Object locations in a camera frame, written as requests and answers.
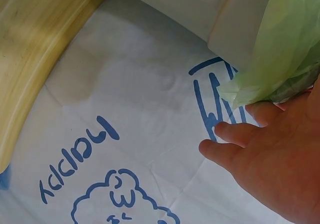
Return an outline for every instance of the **white paper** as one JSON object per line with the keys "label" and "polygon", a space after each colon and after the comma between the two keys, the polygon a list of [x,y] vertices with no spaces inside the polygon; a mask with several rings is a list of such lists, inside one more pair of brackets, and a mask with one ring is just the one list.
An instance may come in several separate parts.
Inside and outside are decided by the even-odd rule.
{"label": "white paper", "polygon": [[234,72],[146,4],[106,0],[27,118],[1,223],[287,223],[198,152],[218,121],[252,122],[215,98]]}

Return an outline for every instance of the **blue outline drawing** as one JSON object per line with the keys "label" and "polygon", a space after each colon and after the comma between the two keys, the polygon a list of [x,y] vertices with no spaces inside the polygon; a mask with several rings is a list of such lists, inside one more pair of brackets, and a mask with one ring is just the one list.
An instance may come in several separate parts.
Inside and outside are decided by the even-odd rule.
{"label": "blue outline drawing", "polygon": [[[75,200],[75,202],[74,202],[74,204],[73,204],[73,209],[72,209],[72,211],[71,211],[71,217],[72,217],[72,220],[73,220],[73,222],[74,222],[74,224],[78,224],[78,222],[77,222],[77,220],[76,220],[76,218],[75,218],[75,213],[76,213],[76,211],[77,211],[77,208],[78,208],[78,204],[81,202],[81,201],[83,201],[83,200],[85,200],[85,199],[90,199],[90,194],[91,194],[91,192],[94,190],[94,189],[96,189],[96,188],[98,188],[98,187],[109,187],[110,186],[110,178],[111,178],[111,176],[112,175],[115,175],[115,174],[120,174],[120,175],[122,175],[122,174],[127,174],[127,175],[129,175],[133,180],[134,180],[134,182],[135,182],[135,191],[138,191],[138,192],[140,192],[141,193],[141,195],[142,195],[142,198],[144,199],[144,200],[147,200],[147,201],[149,201],[151,204],[152,204],[152,207],[153,207],[153,209],[154,210],[162,210],[162,211],[164,211],[164,212],[166,212],[167,213],[167,216],[168,217],[171,217],[174,221],[175,221],[175,223],[174,224],[180,224],[180,219],[178,218],[178,216],[176,215],[176,214],[174,214],[174,213],[172,213],[171,212],[171,210],[169,209],[169,208],[167,208],[167,207],[163,207],[163,206],[158,206],[158,204],[156,203],[156,201],[153,199],[153,198],[151,198],[150,196],[148,196],[148,194],[140,187],[140,183],[139,183],[139,179],[138,179],[138,177],[132,172],[132,171],[130,171],[130,170],[128,170],[128,169],[120,169],[120,170],[118,170],[118,171],[116,171],[116,170],[110,170],[107,174],[106,174],[106,177],[105,177],[105,179],[104,179],[104,182],[98,182],[98,183],[95,183],[95,184],[93,184],[93,185],[91,185],[88,189],[87,189],[87,191],[85,192],[85,195],[83,195],[83,196],[80,196],[79,198],[77,198],[76,200]],[[118,184],[116,185],[116,188],[119,188],[121,185],[122,185],[122,181],[121,181],[121,179],[120,178],[116,178],[117,180],[118,180]],[[121,207],[121,206],[127,206],[127,207],[132,207],[132,206],[134,206],[134,203],[135,203],[135,197],[136,195],[135,195],[135,192],[133,191],[133,190],[131,190],[131,201],[128,203],[127,201],[126,201],[126,199],[125,199],[125,197],[123,196],[123,195],[121,195],[121,202],[120,203],[117,203],[116,204],[116,206],[117,207]],[[160,223],[160,224],[165,224],[166,222],[164,221],[164,220],[158,220],[158,223]]]}
{"label": "blue outline drawing", "polygon": [[[195,73],[197,73],[199,70],[206,68],[210,65],[216,64],[216,63],[220,63],[220,62],[224,62],[225,65],[225,69],[228,72],[229,75],[229,79],[232,80],[234,78],[234,72],[236,73],[237,70],[233,67],[230,66],[230,64],[228,64],[226,61],[224,61],[222,58],[220,57],[216,57],[207,61],[204,61],[203,63],[193,67],[190,71],[189,71],[189,75],[193,76]],[[221,100],[222,103],[227,111],[227,114],[230,118],[230,122],[231,124],[236,124],[236,119],[234,116],[234,113],[232,112],[232,109],[230,107],[230,104],[224,100],[221,99],[217,90],[217,87],[220,85],[220,82],[218,80],[218,78],[216,77],[216,75],[214,73],[209,73],[208,74],[210,82],[211,82],[211,87],[212,87],[212,91],[213,91],[213,96],[214,96],[214,102],[215,102],[215,107],[216,107],[216,111],[217,111],[217,115],[213,114],[213,113],[208,113],[205,110],[205,105],[201,96],[201,91],[200,91],[200,86],[199,86],[199,81],[198,80],[194,80],[193,81],[193,87],[194,87],[194,93],[196,96],[196,101],[197,104],[199,106],[199,110],[200,110],[200,114],[202,117],[202,120],[205,124],[205,128],[208,132],[208,135],[210,137],[210,139],[212,141],[217,141],[216,136],[213,132],[213,127],[215,127],[219,122],[223,121],[223,113],[222,113],[222,105],[221,105]],[[240,117],[241,117],[241,121],[242,122],[247,122],[247,118],[246,118],[246,113],[243,107],[239,107],[239,112],[240,112]]]}

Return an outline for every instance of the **blue letter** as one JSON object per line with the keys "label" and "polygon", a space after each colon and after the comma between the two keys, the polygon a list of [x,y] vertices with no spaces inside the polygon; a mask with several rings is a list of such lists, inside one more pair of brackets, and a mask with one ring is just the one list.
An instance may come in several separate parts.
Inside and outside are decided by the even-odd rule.
{"label": "blue letter", "polygon": [[42,184],[42,180],[40,180],[40,182],[39,182],[39,188],[40,188],[40,194],[41,194],[42,201],[44,202],[44,204],[48,204],[47,199],[45,197],[45,194],[52,196],[52,197],[54,197],[55,195],[51,191],[44,189],[44,186]]}
{"label": "blue letter", "polygon": [[52,182],[51,182],[51,178],[53,176],[52,174],[49,175],[48,184],[52,190],[59,190],[64,185],[64,181],[62,180],[61,176],[59,175],[59,173],[56,171],[56,169],[52,165],[49,165],[49,167],[50,167],[50,170],[53,172],[53,174],[58,179],[58,181],[60,182],[60,184],[52,185]]}
{"label": "blue letter", "polygon": [[75,171],[73,169],[69,169],[66,172],[64,172],[61,168],[62,163],[64,162],[64,159],[62,159],[61,161],[59,161],[58,164],[58,171],[62,176],[71,176]]}
{"label": "blue letter", "polygon": [[70,154],[67,152],[66,149],[62,149],[61,150],[62,155],[67,159],[67,161],[70,163],[70,165],[72,166],[73,169],[78,170],[78,166],[76,164],[76,162],[72,159],[72,157],[70,156]]}
{"label": "blue letter", "polygon": [[[77,147],[80,142],[83,142],[84,144],[86,144],[85,145],[86,149],[82,155],[77,151]],[[91,156],[92,147],[91,147],[90,142],[86,138],[79,138],[78,140],[75,141],[74,144],[75,144],[74,145],[75,147],[71,148],[71,153],[79,162],[83,162],[84,161],[83,159],[88,159]]]}
{"label": "blue letter", "polygon": [[116,130],[103,117],[97,116],[96,120],[100,125],[102,125],[102,127],[106,130],[106,132],[113,140],[120,140],[120,137]]}

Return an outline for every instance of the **cartoon face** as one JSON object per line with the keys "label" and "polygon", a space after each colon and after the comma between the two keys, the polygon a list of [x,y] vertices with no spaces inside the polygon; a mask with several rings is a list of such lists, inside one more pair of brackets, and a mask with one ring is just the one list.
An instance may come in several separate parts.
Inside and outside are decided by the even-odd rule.
{"label": "cartoon face", "polygon": [[111,170],[104,182],[91,185],[74,202],[71,216],[74,224],[180,224],[175,214],[147,195],[128,169]]}

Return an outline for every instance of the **printed graphic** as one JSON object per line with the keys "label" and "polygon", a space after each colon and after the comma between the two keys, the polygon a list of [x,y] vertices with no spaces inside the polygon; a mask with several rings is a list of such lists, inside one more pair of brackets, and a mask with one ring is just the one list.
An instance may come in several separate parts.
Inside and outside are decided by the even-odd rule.
{"label": "printed graphic", "polygon": [[[234,78],[234,73],[237,72],[236,69],[232,68],[227,62],[225,62],[222,58],[220,57],[216,57],[216,58],[213,58],[211,60],[208,60],[208,61],[205,61],[197,66],[195,66],[194,68],[192,68],[190,71],[189,71],[189,75],[193,76],[195,73],[197,73],[198,71],[200,71],[201,69],[204,69],[210,65],[213,65],[213,64],[217,64],[217,63],[224,63],[225,65],[225,69],[226,71],[228,72],[228,76],[229,76],[229,79],[233,79]],[[229,119],[230,119],[230,122],[231,124],[236,124],[237,121],[235,119],[235,116],[234,116],[234,113],[232,112],[232,109],[231,109],[231,106],[230,104],[221,99],[220,96],[219,96],[219,93],[217,91],[217,87],[220,85],[220,82],[218,81],[216,75],[214,73],[209,73],[208,75],[209,77],[209,81],[211,83],[211,87],[212,87],[212,91],[213,91],[213,101],[215,102],[215,107],[216,107],[216,115],[213,114],[213,113],[208,113],[207,114],[207,111],[205,110],[205,105],[204,105],[204,102],[203,102],[203,99],[202,99],[202,95],[201,95],[201,90],[200,90],[200,85],[199,85],[199,81],[198,80],[194,80],[193,81],[193,87],[194,87],[194,93],[195,93],[195,96],[196,96],[196,101],[197,101],[197,104],[199,106],[199,110],[200,110],[200,114],[201,114],[201,117],[203,119],[203,122],[205,124],[205,128],[209,134],[209,137],[211,140],[213,141],[216,141],[216,136],[213,132],[213,128],[221,121],[225,121],[223,119],[223,113],[222,113],[222,107],[224,106],[225,110],[227,111],[227,114],[229,116]],[[243,107],[240,107],[238,108],[236,111],[239,111],[240,112],[240,116],[241,116],[241,122],[247,122],[246,120],[246,114],[245,114],[245,110]]]}
{"label": "printed graphic", "polygon": [[104,182],[91,185],[74,202],[71,217],[74,224],[180,224],[178,216],[148,196],[128,169],[110,170]]}
{"label": "printed graphic", "polygon": [[[88,138],[78,138],[69,151],[64,148],[61,149],[63,158],[57,165],[49,165],[51,174],[47,180],[39,180],[40,195],[44,204],[48,204],[48,196],[55,197],[54,191],[59,191],[65,185],[64,179],[72,176],[78,170],[78,165],[90,158],[95,144],[103,143],[107,136],[113,140],[120,139],[116,130],[103,117],[97,116],[96,120],[104,130],[100,131],[98,136],[93,136],[87,129]],[[86,149],[80,153],[79,150],[82,146],[85,146]]]}

